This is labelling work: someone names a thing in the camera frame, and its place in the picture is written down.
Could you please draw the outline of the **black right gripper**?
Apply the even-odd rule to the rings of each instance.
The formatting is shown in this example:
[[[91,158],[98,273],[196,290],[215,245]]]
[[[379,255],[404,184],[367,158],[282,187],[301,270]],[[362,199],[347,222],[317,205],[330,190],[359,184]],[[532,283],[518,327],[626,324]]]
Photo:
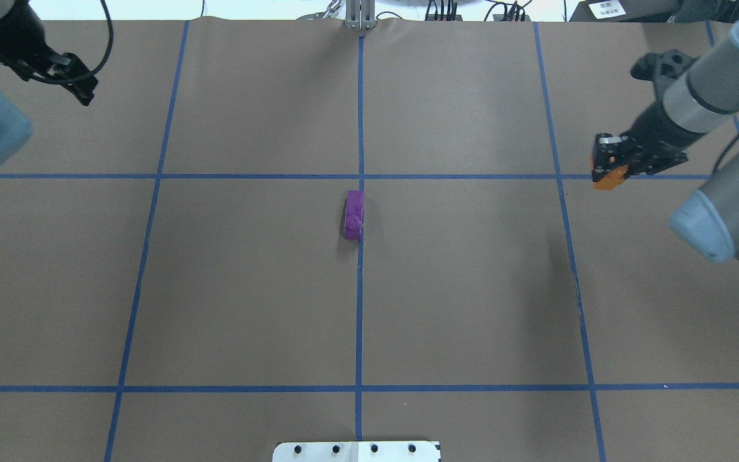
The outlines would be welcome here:
[[[621,137],[595,135],[591,172],[625,166],[626,176],[656,175],[685,163],[689,145],[690,132],[671,120],[662,103],[651,103]]]

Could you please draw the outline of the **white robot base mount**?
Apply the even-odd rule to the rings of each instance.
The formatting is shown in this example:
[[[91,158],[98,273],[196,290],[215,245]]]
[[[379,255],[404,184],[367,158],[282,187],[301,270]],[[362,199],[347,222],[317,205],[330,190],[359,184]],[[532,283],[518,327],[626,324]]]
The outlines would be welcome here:
[[[315,441],[284,442],[273,450],[273,461],[441,461],[437,441]]]

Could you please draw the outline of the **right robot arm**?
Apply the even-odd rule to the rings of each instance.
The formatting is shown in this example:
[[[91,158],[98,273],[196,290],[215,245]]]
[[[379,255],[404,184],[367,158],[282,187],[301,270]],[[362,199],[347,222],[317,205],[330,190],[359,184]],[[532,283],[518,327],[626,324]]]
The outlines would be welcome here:
[[[629,73],[652,85],[654,99],[624,132],[593,137],[593,187],[610,191],[634,176],[682,166],[695,144],[731,125],[731,139],[706,180],[671,213],[668,225],[708,261],[739,263],[739,19],[701,55],[646,53]]]

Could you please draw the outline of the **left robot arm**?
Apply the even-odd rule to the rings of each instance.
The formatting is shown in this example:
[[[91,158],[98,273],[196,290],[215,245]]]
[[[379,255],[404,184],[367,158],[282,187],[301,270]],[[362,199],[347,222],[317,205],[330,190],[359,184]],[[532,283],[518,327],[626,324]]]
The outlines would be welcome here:
[[[90,68],[74,53],[59,53],[48,43],[45,27],[28,1],[0,1],[0,64],[23,81],[61,87],[88,106],[99,85],[102,70],[114,47],[114,24],[106,5],[106,49],[96,67]],[[0,91],[0,167],[27,144],[33,124],[8,96]]]

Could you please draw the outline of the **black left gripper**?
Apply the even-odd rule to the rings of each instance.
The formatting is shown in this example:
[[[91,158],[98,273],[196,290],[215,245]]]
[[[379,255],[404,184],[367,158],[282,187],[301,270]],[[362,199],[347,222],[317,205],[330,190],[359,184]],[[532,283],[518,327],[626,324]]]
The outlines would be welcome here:
[[[97,71],[88,68],[74,53],[35,53],[8,59],[8,67],[23,81],[37,81],[64,88],[85,107],[93,101],[95,88],[99,85]]]

